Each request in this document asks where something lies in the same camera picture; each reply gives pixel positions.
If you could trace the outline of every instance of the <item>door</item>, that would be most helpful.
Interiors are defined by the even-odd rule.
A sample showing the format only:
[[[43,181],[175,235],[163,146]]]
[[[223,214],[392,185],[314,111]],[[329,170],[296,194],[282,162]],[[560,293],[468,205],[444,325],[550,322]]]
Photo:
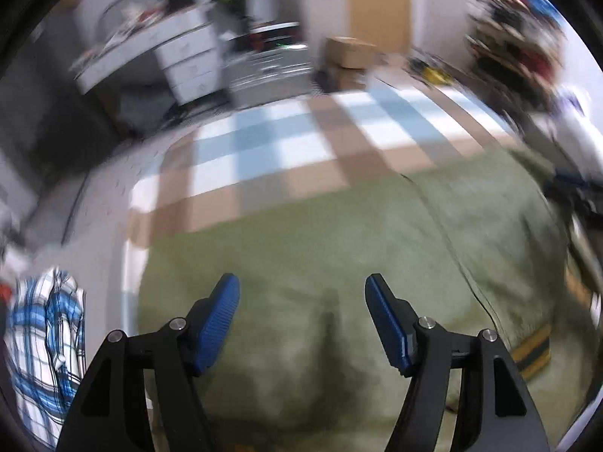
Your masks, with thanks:
[[[375,44],[381,52],[408,51],[410,0],[349,0],[351,36]]]

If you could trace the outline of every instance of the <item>checkered mattress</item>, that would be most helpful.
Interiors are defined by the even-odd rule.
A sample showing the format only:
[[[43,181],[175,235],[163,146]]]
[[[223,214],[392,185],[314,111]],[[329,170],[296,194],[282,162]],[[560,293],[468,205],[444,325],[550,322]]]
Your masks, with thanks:
[[[290,99],[206,123],[173,144],[132,190],[124,329],[136,332],[138,289],[158,237],[515,142],[500,117],[449,87],[397,90],[379,83],[366,92]]]

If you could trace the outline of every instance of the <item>brown box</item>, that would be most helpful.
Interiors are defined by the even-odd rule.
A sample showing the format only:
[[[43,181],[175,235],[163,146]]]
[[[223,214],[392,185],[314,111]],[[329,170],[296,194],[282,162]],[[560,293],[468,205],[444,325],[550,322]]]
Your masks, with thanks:
[[[367,86],[366,70],[351,70],[328,64],[327,75],[329,83],[337,90],[364,90]]]
[[[325,55],[327,61],[342,68],[362,70],[375,62],[376,46],[353,37],[329,37]]]

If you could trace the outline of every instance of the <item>metal screw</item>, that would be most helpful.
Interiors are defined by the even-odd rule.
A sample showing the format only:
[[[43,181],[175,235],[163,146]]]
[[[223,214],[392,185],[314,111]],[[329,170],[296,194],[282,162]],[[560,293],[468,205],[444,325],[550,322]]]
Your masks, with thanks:
[[[489,342],[495,342],[498,338],[498,334],[494,330],[484,330],[482,331],[482,336],[484,340],[488,340]]]
[[[182,328],[184,328],[186,326],[186,319],[184,318],[174,318],[172,321],[170,321],[170,328],[172,328],[173,330],[181,330]]]
[[[435,328],[435,321],[427,316],[421,316],[418,319],[418,325],[426,330],[431,330],[432,328]]]
[[[113,330],[107,336],[107,340],[109,340],[111,343],[114,344],[114,343],[117,343],[118,341],[120,341],[123,335],[124,334],[121,331],[119,331],[119,330]]]

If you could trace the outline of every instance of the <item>blue plaid shirt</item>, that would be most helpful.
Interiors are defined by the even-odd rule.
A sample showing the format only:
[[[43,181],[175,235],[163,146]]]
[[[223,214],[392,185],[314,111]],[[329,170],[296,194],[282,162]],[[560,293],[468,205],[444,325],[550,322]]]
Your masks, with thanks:
[[[17,283],[4,341],[17,408],[25,428],[56,448],[86,370],[84,290],[64,270]]]

